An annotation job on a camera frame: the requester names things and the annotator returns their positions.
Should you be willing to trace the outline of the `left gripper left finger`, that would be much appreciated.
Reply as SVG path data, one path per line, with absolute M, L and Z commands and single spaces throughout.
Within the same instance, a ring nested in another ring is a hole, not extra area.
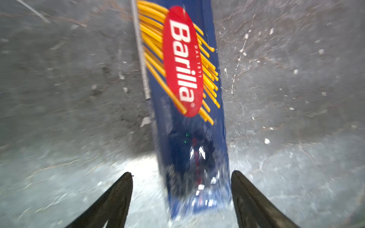
M 123 228 L 127 219 L 133 192 L 133 176 L 124 173 L 68 228 Z

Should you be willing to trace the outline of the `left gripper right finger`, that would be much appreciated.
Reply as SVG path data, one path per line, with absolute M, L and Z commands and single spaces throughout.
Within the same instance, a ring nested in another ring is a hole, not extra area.
M 240 171 L 231 176 L 232 200 L 240 228 L 297 228 Z

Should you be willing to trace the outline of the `blue Barilla spaghetti box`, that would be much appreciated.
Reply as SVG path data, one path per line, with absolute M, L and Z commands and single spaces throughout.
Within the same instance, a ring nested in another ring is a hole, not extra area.
M 231 203 L 222 82 L 210 1 L 132 1 L 170 220 Z

